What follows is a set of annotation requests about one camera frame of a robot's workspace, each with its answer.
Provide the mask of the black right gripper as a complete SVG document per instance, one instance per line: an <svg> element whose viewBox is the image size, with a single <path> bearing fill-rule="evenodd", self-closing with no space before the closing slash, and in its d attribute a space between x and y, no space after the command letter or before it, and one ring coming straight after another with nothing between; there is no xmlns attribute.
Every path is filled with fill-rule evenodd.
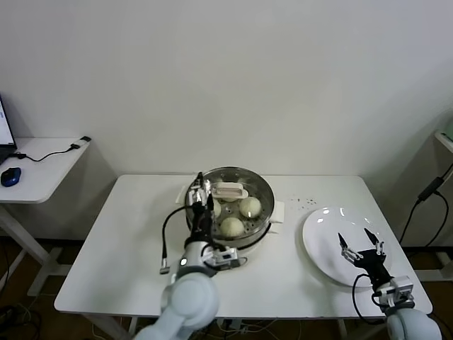
<svg viewBox="0 0 453 340"><path fill-rule="evenodd" d="M364 228L364 231L374 245L374 249L364 251L353 251L346 243L343 236L338 233L341 247L341 255L344 259L354 264L357 268L362 268L367 272L373 288L379 288L391 281L393 276L389 274L384 266L386 253L384 252L384 242L378 240L377 236Z"/></svg>

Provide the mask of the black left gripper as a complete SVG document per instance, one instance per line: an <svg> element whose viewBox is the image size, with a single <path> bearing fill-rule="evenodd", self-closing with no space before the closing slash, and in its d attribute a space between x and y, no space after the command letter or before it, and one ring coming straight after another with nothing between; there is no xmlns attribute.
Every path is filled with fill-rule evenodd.
<svg viewBox="0 0 453 340"><path fill-rule="evenodd" d="M199 172L187 191L187 205L192 206L193 221L190 240L195 242L212 242L212 225L214 198L212 184L202 172Z"/></svg>

